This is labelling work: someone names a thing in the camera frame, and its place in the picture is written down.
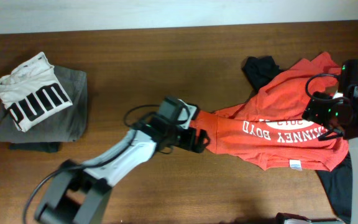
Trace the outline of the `black garment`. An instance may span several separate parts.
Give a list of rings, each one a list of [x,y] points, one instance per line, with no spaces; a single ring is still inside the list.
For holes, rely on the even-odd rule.
[[[247,57],[241,70],[256,91],[283,72],[271,56]],[[344,223],[350,223],[352,209],[351,156],[347,154],[331,172],[318,170],[316,173],[336,216]]]

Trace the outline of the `red orange printed t-shirt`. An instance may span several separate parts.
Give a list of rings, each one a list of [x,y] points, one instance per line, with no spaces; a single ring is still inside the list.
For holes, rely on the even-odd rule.
[[[213,113],[200,111],[190,126],[207,131],[207,150],[237,156],[263,170],[298,164],[303,169],[332,171],[346,157],[348,142],[318,141],[327,129],[301,116],[310,100],[305,91],[324,92],[337,83],[328,75],[340,71],[327,52],[313,60],[303,58],[248,102]]]

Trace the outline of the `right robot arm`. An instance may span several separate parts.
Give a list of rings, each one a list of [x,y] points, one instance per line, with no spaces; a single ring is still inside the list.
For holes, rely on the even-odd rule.
[[[302,118],[322,125],[327,131],[320,141],[342,138],[349,143],[352,162],[351,223],[358,223],[358,59],[343,63],[336,95],[308,93],[310,98]]]

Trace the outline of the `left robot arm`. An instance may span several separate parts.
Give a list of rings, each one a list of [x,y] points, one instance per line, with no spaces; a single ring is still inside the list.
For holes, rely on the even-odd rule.
[[[210,143],[207,132],[190,126],[200,109],[167,96],[156,111],[129,125],[116,145],[100,156],[77,164],[67,160],[34,190],[50,182],[38,204],[37,223],[101,223],[113,188],[138,165],[164,149],[179,147],[201,153]]]

